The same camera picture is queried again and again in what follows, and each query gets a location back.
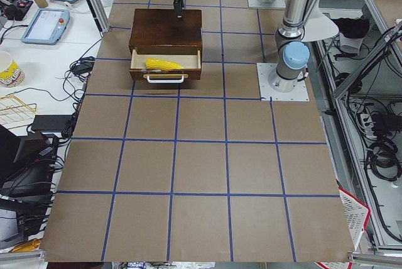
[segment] corn cob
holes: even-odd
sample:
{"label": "corn cob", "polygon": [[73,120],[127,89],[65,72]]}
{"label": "corn cob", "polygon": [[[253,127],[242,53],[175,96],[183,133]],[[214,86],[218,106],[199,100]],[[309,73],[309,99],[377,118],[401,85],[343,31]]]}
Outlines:
{"label": "corn cob", "polygon": [[145,67],[151,70],[163,70],[163,71],[183,68],[178,63],[169,62],[167,60],[158,60],[157,58],[148,58],[145,61]]}

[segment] yellow cup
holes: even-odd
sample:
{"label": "yellow cup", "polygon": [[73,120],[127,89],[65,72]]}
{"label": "yellow cup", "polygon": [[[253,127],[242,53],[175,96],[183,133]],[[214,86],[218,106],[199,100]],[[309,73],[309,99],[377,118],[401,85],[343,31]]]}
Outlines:
{"label": "yellow cup", "polygon": [[23,82],[25,73],[14,62],[10,53],[0,51],[0,84],[15,87]]}

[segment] light blue circular cap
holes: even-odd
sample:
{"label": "light blue circular cap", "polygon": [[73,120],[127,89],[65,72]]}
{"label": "light blue circular cap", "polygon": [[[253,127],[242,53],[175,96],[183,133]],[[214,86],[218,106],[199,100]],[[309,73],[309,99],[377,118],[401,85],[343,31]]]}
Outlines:
{"label": "light blue circular cap", "polygon": [[310,51],[306,45],[300,41],[293,41],[285,46],[283,60],[285,64],[293,69],[300,70],[307,65],[310,58]]}

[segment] wooden drawer box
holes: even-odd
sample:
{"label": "wooden drawer box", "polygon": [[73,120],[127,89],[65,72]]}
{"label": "wooden drawer box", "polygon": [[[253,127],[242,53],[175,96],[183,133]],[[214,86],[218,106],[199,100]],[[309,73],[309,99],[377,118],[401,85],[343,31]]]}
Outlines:
{"label": "wooden drawer box", "polygon": [[[182,82],[201,78],[201,10],[184,10],[179,21],[172,9],[135,9],[129,48],[133,80]],[[180,70],[148,70],[147,58],[180,64]]]}

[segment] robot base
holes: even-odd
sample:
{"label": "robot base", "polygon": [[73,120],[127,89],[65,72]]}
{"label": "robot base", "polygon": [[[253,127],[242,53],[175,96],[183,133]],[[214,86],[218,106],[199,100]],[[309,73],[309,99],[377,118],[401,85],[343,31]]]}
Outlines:
{"label": "robot base", "polygon": [[262,3],[258,0],[248,0],[250,9],[273,9],[284,10],[286,7],[285,0],[275,0],[272,3]]}
{"label": "robot base", "polygon": [[281,93],[274,90],[268,83],[268,76],[276,68],[276,63],[257,63],[259,92],[262,101],[309,101],[305,81],[297,83],[293,91]]}

